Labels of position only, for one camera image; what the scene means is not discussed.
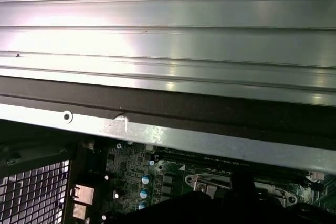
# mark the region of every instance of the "silver metal sheet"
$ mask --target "silver metal sheet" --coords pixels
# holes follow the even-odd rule
[[[336,0],[0,3],[3,76],[336,105]]]
[[[0,104],[0,118],[155,146],[336,174],[336,152],[155,125]]]

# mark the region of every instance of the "black plastic part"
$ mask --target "black plastic part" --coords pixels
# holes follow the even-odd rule
[[[12,77],[0,103],[336,150],[336,107]]]
[[[211,197],[200,191],[166,200],[151,207],[120,216],[115,223],[136,223],[139,220],[160,220],[164,223],[207,223],[213,211]]]

